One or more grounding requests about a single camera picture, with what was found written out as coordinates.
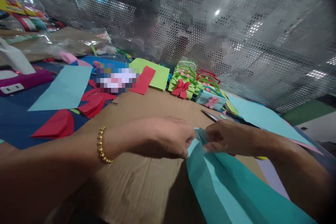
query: green wall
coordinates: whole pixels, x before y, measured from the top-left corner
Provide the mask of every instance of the green wall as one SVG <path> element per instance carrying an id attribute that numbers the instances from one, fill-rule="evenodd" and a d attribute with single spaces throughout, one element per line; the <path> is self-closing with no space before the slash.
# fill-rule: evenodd
<path id="1" fill-rule="evenodd" d="M 311 100 L 301 106 L 287 111 L 282 118 L 289 122 L 292 126 L 296 126 L 334 111 L 336 111 L 336 108 L 318 100 Z"/>

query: left hand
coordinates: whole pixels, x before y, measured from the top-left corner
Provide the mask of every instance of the left hand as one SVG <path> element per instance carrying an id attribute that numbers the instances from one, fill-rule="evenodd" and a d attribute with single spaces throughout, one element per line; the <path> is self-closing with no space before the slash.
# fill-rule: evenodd
<path id="1" fill-rule="evenodd" d="M 188 157 L 188 147 L 196 137 L 194 127 L 175 117 L 144 118 L 142 123 L 149 140 L 181 158 Z"/>

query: cardboard table surface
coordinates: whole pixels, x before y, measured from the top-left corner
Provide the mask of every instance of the cardboard table surface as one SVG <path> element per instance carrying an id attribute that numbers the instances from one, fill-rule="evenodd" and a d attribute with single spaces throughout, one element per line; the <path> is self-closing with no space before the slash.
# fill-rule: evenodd
<path id="1" fill-rule="evenodd" d="M 152 88 L 144 96 L 123 93 L 113 103 L 79 131 L 85 133 L 102 126 L 124 124 L 131 128 L 131 120 L 152 116 L 179 117 L 199 128 L 213 123 L 201 112 L 207 110 L 204 106 Z M 218 112 L 209 112 L 219 117 Z M 105 166 L 72 195 L 71 200 L 109 223 L 206 223 L 185 162 L 163 158 L 154 146 L 145 149 L 142 155 L 123 153 L 117 157 L 112 165 Z M 148 152 L 156 153 L 158 158 L 143 156 Z M 237 156 L 237 159 L 267 183 L 253 157 Z"/>

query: blue paper gift box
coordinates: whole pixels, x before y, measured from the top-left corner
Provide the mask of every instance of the blue paper gift box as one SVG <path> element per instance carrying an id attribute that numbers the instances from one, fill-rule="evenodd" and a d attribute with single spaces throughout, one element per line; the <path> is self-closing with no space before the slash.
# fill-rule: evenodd
<path id="1" fill-rule="evenodd" d="M 202 104 L 210 109 L 219 111 L 226 102 L 226 98 L 220 92 L 217 92 L 211 87 L 203 86 L 206 89 L 209 89 L 213 93 L 210 93 L 206 90 L 201 89 L 195 99 L 195 102 Z"/>

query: light blue paper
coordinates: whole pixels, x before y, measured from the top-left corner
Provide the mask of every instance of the light blue paper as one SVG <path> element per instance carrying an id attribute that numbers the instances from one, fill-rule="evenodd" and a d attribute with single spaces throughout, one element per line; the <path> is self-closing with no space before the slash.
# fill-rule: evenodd
<path id="1" fill-rule="evenodd" d="M 90 66 L 66 65 L 28 111 L 75 109 L 91 75 Z"/>
<path id="2" fill-rule="evenodd" d="M 202 104 L 202 105 L 205 105 L 209 102 L 209 100 L 215 96 L 216 98 L 219 98 L 219 101 L 213 106 L 213 110 L 216 110 L 216 111 L 220 111 L 221 108 L 223 107 L 223 105 L 225 104 L 226 102 L 226 99 L 222 96 L 222 94 L 220 95 L 215 95 L 215 94 L 212 94 L 206 90 L 203 90 L 201 89 L 195 99 L 195 102 L 198 103 L 198 104 Z"/>
<path id="3" fill-rule="evenodd" d="M 205 154 L 206 132 L 196 129 L 188 149 L 188 176 L 207 223 L 316 223 L 226 153 Z"/>
<path id="4" fill-rule="evenodd" d="M 230 94 L 226 95 L 246 122 L 275 134 L 314 146 L 272 110 Z"/>

